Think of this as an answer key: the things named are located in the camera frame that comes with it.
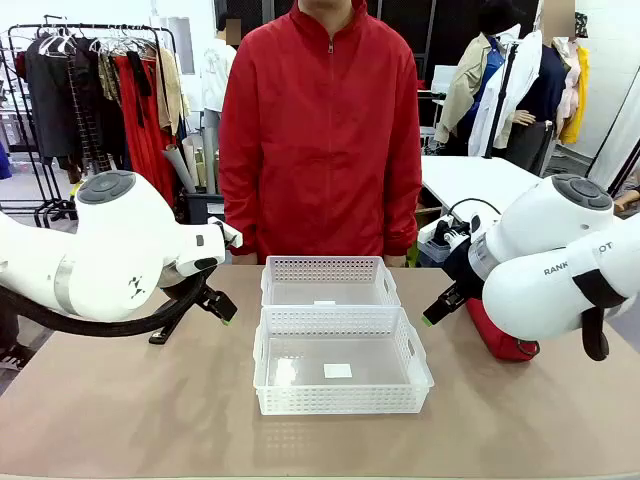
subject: white box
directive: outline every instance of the white box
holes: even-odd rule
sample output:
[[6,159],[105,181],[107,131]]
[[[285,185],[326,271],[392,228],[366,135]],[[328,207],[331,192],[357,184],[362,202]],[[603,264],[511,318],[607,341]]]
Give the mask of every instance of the white box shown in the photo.
[[402,307],[263,307],[253,356],[263,415],[418,413],[434,384]]
[[380,257],[268,257],[262,305],[400,305]]

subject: black curtain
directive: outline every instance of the black curtain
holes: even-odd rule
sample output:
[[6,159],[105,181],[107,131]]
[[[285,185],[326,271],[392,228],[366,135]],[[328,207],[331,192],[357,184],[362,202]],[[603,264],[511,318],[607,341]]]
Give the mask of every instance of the black curtain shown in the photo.
[[[437,1],[425,76],[427,87],[431,85],[435,66],[457,65],[469,42],[480,33],[477,18],[482,0]],[[513,0],[513,3],[522,11],[520,36],[524,37],[533,29],[538,0]]]
[[382,20],[402,35],[413,53],[423,54],[425,51],[431,1],[383,0],[382,2]]
[[229,17],[239,18],[241,21],[243,38],[251,30],[262,25],[261,0],[226,0],[226,2]]
[[[275,18],[289,13],[293,6],[293,0],[274,0],[273,9],[275,10]],[[369,15],[375,17],[378,13],[378,0],[367,0],[367,10]]]

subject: person's hand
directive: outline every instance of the person's hand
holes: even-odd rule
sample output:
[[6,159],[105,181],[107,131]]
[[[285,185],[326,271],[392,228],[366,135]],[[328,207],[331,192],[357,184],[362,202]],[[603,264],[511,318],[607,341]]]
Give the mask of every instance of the person's hand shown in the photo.
[[615,208],[615,213],[622,213],[627,209],[627,204],[621,200],[613,202],[613,206]]
[[389,268],[404,268],[407,266],[407,256],[401,255],[399,257],[393,257],[391,255],[385,255],[384,264]]
[[528,127],[536,123],[536,117],[531,115],[527,110],[516,110],[513,114],[513,123]]
[[248,255],[234,255],[231,258],[231,263],[233,265],[257,265],[258,264],[258,254],[250,253]]

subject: jacket sleeve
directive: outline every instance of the jacket sleeve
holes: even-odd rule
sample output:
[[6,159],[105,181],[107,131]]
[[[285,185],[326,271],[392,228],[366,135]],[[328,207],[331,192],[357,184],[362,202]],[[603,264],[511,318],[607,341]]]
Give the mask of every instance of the jacket sleeve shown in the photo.
[[226,222],[242,232],[234,255],[256,252],[258,179],[262,167],[258,86],[248,39],[240,46],[227,84],[220,124],[220,189]]
[[483,56],[483,49],[473,42],[460,59],[436,127],[436,141],[447,143],[449,134],[473,105],[473,96],[478,93],[482,83]]
[[384,254],[406,255],[416,239],[415,219],[422,184],[418,76],[413,55],[398,72],[396,105],[384,188]]

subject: person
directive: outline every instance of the person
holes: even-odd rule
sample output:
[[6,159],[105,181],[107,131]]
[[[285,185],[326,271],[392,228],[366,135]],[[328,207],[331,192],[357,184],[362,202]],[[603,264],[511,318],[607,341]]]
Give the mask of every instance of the person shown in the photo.
[[[444,146],[446,155],[467,156],[469,137],[478,108],[489,80],[505,62],[504,43],[517,38],[521,12],[512,0],[486,0],[478,13],[480,35],[467,46],[454,75],[442,116],[436,128],[435,140]],[[528,111],[517,110],[510,115],[496,141],[496,148],[507,147],[513,123],[528,126],[536,119]]]
[[625,213],[629,211],[629,208],[634,203],[640,201],[640,186],[633,188],[625,192],[622,196],[617,198],[614,202],[616,213]]
[[216,38],[210,48],[205,51],[202,69],[202,101],[204,106],[204,126],[212,129],[213,151],[218,150],[220,117],[227,82],[231,72],[231,65],[236,56],[236,50],[227,45],[227,12],[222,12],[218,18]]
[[404,266],[421,185],[411,49],[365,0],[296,0],[249,33],[220,129],[234,263],[375,255]]
[[20,371],[35,354],[18,343],[18,316],[0,306],[0,370]]

